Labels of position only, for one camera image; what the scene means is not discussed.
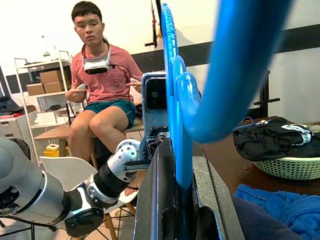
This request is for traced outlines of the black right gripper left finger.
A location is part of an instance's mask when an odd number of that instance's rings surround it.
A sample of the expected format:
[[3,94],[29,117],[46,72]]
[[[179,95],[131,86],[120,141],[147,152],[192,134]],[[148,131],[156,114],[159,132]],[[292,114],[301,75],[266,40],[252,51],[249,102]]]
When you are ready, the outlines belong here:
[[177,240],[177,181],[172,141],[155,149],[137,197],[133,240]]

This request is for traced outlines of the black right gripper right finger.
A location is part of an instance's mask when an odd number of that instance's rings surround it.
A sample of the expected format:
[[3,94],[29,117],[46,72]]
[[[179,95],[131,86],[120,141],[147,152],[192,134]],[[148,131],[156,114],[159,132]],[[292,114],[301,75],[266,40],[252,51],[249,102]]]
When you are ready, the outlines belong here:
[[230,194],[201,146],[193,144],[193,189],[197,214],[195,240],[245,240]]

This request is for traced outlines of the blue plastic hanger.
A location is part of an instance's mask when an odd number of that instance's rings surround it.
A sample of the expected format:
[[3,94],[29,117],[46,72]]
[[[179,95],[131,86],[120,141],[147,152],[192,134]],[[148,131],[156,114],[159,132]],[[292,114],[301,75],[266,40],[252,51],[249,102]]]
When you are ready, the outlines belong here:
[[244,118],[281,41],[294,0],[220,0],[203,93],[179,54],[174,18],[161,7],[166,99],[176,181],[192,184],[193,143],[222,140]]

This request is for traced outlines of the navy knit garment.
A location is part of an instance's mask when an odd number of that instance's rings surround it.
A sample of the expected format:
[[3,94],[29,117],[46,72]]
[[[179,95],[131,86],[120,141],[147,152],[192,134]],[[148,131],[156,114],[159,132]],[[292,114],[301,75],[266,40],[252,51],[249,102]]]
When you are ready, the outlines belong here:
[[245,240],[303,240],[257,204],[236,196],[231,198]]

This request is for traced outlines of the black shirt white print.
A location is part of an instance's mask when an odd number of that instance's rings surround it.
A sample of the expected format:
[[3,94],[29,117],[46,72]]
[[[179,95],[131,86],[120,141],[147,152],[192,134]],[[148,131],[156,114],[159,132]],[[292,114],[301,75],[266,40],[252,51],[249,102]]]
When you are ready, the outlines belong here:
[[237,152],[252,162],[320,157],[320,129],[283,117],[236,128],[232,136]]

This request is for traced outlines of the dark brown table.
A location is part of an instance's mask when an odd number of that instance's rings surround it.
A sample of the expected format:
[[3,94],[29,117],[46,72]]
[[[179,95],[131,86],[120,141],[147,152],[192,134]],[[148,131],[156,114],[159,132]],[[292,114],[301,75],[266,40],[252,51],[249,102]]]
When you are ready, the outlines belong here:
[[238,154],[232,135],[215,143],[202,144],[201,149],[231,193],[236,191],[238,185],[244,184],[268,192],[320,196],[320,179],[290,180],[269,175]]

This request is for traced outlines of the person in pink shirt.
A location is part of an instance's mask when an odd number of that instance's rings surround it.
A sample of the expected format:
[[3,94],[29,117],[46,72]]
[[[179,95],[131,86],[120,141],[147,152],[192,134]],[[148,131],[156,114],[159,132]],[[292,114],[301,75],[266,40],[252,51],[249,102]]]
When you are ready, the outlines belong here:
[[[71,19],[75,32],[85,44],[85,56],[106,56],[109,48],[103,41],[105,24],[98,6],[90,1],[80,1],[74,5]],[[66,99],[73,103],[87,101],[87,106],[70,125],[69,148],[74,157],[87,162],[94,152],[93,136],[114,154],[118,144],[126,138],[124,131],[133,126],[136,118],[136,106],[128,83],[130,78],[141,81],[143,73],[126,50],[112,44],[110,47],[106,73],[87,74],[81,51],[71,63],[71,89],[65,94]],[[81,84],[87,87],[86,95],[74,93]]]

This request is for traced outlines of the bright blue garment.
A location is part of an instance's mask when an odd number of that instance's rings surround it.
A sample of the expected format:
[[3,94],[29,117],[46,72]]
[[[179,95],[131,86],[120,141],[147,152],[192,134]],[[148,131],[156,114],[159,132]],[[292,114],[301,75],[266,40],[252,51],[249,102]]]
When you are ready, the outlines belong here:
[[320,240],[320,195],[269,192],[241,184],[235,196],[260,206],[303,240]]

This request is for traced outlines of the white plastic laundry basket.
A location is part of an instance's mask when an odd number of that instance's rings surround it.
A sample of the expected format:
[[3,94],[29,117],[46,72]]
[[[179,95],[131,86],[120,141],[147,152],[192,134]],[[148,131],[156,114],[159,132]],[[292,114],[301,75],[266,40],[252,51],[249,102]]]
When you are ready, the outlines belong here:
[[266,174],[282,179],[306,181],[320,178],[320,157],[283,157],[253,164]]

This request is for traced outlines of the white VR headset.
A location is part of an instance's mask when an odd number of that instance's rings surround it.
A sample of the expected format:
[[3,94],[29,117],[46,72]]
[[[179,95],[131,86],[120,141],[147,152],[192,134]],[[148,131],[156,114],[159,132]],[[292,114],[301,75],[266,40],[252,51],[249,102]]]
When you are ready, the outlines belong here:
[[106,56],[87,58],[85,55],[86,45],[84,44],[82,46],[82,66],[84,71],[88,75],[103,74],[106,73],[109,69],[111,59],[111,47],[106,37],[103,37],[103,42],[106,43],[108,46],[108,52]]

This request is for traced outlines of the white plastic chair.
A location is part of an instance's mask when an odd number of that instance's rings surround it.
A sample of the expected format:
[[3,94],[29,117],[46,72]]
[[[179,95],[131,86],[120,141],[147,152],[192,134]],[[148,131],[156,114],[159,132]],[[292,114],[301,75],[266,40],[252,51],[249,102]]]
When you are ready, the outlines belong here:
[[[65,191],[70,191],[78,184],[87,180],[91,175],[95,174],[97,170],[87,161],[73,156],[66,157],[46,157],[40,156],[39,160],[45,171],[58,179]],[[103,217],[104,225],[109,229],[111,239],[118,240],[115,232],[115,228],[110,216],[110,212],[127,206],[129,212],[133,215],[136,214],[136,210],[131,204],[134,198],[137,196],[138,191],[132,192],[130,195],[125,195],[124,192],[120,194],[117,203],[106,210]]]

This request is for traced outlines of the small yellow box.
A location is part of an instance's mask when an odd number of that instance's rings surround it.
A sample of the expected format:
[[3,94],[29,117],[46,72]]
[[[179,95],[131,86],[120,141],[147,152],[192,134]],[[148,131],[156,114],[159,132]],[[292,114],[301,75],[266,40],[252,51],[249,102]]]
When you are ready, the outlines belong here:
[[58,144],[49,144],[45,147],[43,152],[45,157],[56,158],[60,156],[60,146]]

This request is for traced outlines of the white metal shelf rack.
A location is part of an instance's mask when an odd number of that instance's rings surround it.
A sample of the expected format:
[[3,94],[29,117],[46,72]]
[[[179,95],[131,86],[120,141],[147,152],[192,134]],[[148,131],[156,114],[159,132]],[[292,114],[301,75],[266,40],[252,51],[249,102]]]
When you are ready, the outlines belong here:
[[[34,148],[34,160],[40,164],[39,156],[43,155],[45,146],[38,146],[37,137],[47,133],[55,127],[68,123],[67,113],[69,113],[66,92],[71,88],[71,61],[72,57],[66,50],[54,52],[57,58],[44,57],[44,61],[29,62],[26,58],[15,58],[15,70],[18,86],[22,95],[26,117],[28,113],[37,111],[36,119],[29,123],[30,134],[32,136]],[[60,70],[64,91],[55,93],[45,93],[29,96],[26,85],[43,84],[40,73]]]

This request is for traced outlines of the brown cardboard box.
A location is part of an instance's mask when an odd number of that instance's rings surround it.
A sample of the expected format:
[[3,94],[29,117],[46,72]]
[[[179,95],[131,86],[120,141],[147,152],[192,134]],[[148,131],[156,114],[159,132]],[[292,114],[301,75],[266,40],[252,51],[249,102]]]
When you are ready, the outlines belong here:
[[42,83],[34,83],[26,85],[26,89],[29,96],[36,96],[45,94],[45,89]]
[[43,84],[57,83],[63,81],[62,73],[60,70],[45,71],[41,72],[39,75],[40,80]]
[[64,92],[65,87],[62,81],[44,83],[43,88],[46,94]]

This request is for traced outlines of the white storage bin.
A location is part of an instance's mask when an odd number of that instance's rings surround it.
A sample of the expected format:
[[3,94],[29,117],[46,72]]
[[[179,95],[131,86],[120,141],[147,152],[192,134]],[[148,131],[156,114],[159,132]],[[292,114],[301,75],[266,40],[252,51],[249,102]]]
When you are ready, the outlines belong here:
[[30,152],[34,155],[33,137],[28,121],[32,124],[37,117],[37,111],[13,117],[10,115],[0,115],[0,137],[17,138],[26,142],[30,148]]

